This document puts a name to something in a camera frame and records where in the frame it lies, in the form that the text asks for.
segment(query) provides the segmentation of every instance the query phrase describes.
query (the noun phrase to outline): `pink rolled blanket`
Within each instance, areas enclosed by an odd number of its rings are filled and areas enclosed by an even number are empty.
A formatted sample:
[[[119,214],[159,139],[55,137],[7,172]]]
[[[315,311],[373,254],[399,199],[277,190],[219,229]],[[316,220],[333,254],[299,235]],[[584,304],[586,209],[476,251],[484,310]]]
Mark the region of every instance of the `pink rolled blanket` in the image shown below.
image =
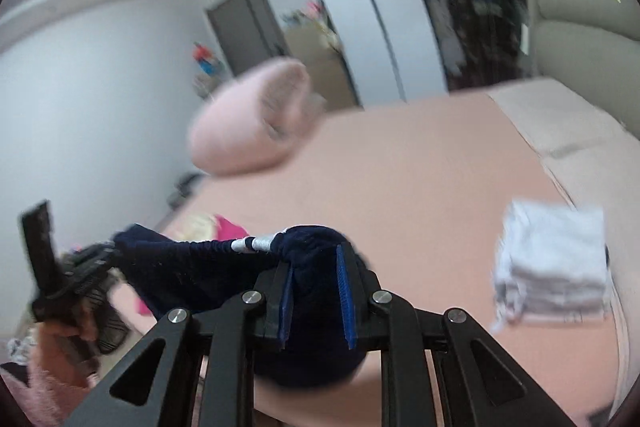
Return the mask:
[[[191,160],[217,176],[273,167],[310,138],[323,114],[304,65],[272,58],[213,94],[191,127]]]

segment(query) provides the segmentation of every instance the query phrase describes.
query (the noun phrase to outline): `silver bolt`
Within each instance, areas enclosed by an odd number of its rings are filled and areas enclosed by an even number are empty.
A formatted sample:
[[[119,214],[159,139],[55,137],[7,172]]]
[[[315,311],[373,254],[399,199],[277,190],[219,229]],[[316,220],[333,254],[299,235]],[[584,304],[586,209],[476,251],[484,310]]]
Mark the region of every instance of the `silver bolt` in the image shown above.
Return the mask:
[[[447,313],[447,318],[453,323],[462,324],[466,321],[466,313],[458,308],[453,308]]]
[[[386,290],[378,290],[377,292],[373,292],[372,298],[373,302],[377,302],[378,304],[387,304],[391,302],[393,295],[391,295],[391,292]]]
[[[187,318],[187,310],[183,310],[182,308],[176,308],[169,312],[169,320],[177,324],[178,322],[182,322]]]
[[[249,290],[242,294],[242,302],[244,304],[255,304],[262,300],[262,294],[256,290]]]

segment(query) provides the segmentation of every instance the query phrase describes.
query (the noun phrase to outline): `folded white clothes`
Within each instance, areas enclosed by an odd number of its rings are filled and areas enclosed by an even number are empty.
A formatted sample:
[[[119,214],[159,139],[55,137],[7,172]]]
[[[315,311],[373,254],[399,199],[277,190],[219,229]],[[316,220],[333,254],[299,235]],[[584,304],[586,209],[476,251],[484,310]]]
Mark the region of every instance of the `folded white clothes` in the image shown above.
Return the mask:
[[[494,270],[497,324],[582,322],[610,311],[604,211],[514,200]]]

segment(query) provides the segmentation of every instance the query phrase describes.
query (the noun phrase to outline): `pink bed sheet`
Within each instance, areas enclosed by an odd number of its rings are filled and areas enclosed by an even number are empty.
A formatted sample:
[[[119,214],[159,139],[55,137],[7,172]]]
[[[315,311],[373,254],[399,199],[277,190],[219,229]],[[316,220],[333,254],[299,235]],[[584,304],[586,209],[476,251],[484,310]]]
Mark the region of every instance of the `pink bed sheet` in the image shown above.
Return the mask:
[[[201,212],[251,234],[333,227],[367,257],[382,287],[425,310],[462,307],[488,328],[494,251],[513,198],[563,201],[495,102],[472,92],[333,116],[284,166],[207,180],[164,233]],[[613,400],[612,319],[495,336],[575,421]],[[379,426],[380,357],[371,353],[353,381],[321,391],[257,382],[255,406],[296,427]]]

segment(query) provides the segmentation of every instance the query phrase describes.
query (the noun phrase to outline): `headboard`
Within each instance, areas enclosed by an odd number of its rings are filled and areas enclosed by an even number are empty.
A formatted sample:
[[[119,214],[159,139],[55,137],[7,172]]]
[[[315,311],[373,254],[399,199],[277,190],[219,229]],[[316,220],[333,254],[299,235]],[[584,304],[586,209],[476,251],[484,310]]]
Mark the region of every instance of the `headboard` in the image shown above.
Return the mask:
[[[527,0],[532,74],[549,76],[640,138],[637,0]]]

